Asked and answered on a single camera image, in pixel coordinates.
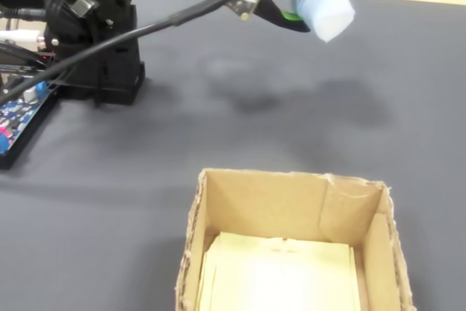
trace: cable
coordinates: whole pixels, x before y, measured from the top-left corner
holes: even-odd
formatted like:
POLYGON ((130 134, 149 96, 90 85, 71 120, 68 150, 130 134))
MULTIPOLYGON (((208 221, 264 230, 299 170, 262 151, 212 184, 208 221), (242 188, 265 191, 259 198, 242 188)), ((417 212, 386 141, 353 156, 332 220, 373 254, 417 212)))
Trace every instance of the cable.
POLYGON ((38 73, 34 78, 28 79, 24 83, 18 85, 17 87, 11 89, 7 94, 0 96, 0 106, 3 106, 6 102, 10 101, 15 96, 23 93, 25 90, 33 87, 34 85, 43 82, 44 80, 48 80, 57 76, 60 72, 76 65, 87 58, 97 55, 99 52, 107 50, 110 47, 114 47, 122 42, 127 42, 131 39, 137 39, 142 36, 146 36, 148 34, 161 31, 162 29, 166 29, 169 27, 176 27, 182 25, 190 20, 194 20, 195 18, 201 17, 203 15, 208 14, 214 10, 217 10, 222 5, 227 3, 230 0, 205 0, 202 3, 196 4, 188 9, 182 10, 177 12, 176 14, 169 16, 167 19, 162 20, 157 23, 153 23, 151 25, 147 25, 142 28, 137 28, 135 30, 129 31, 127 33, 120 34, 115 36, 114 38, 110 38, 96 44, 86 50, 83 50, 70 58, 67 58, 59 63, 53 65, 52 67, 48 68, 46 71, 38 73))

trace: gray table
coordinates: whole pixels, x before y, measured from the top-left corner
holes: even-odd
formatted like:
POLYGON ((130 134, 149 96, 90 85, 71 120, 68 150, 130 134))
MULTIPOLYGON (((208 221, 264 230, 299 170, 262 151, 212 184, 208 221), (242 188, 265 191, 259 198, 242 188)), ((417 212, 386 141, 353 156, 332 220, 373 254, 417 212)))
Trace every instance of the gray table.
MULTIPOLYGON (((462 310, 466 8, 353 1, 330 44, 221 9, 141 40, 135 106, 61 102, 0 175, 0 308, 174 310, 197 174, 218 167, 383 179, 417 306, 462 310)), ((140 24, 190 4, 135 3, 140 24)))

